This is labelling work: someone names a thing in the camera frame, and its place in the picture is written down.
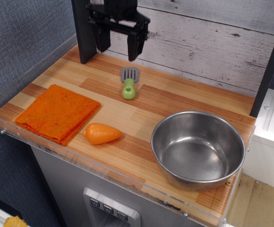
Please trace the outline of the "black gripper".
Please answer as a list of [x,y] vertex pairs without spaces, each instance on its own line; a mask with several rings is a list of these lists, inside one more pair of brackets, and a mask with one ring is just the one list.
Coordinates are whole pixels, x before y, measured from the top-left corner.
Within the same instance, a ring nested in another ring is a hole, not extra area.
[[142,53],[148,39],[150,19],[137,10],[136,0],[105,0],[103,4],[89,4],[89,24],[100,52],[111,46],[111,31],[128,35],[128,60],[134,61]]

